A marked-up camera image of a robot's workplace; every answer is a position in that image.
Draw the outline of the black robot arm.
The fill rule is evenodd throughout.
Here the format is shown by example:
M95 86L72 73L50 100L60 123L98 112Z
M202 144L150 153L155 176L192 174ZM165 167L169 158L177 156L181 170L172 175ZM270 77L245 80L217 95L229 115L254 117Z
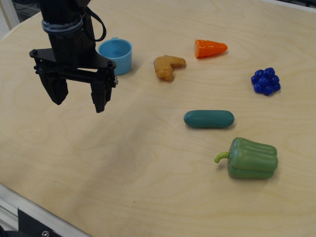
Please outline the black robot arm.
M92 19L102 20L89 7L87 0L40 0L42 28L48 34L51 48L33 49L30 57L34 69L51 100L60 105L68 95L67 80L91 86L96 112L104 111L118 80L116 63L96 51L100 38L94 35Z

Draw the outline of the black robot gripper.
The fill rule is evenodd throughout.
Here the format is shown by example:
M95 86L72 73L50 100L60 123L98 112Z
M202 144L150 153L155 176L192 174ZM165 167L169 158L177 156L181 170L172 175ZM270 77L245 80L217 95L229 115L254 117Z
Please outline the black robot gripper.
M48 34L51 48L33 49L30 56L34 67L50 99L60 105L68 95L66 80L89 83L96 112L101 113L111 99L112 88L118 80L114 61L96 51L91 15L74 15L68 21L58 16L42 20L42 28Z

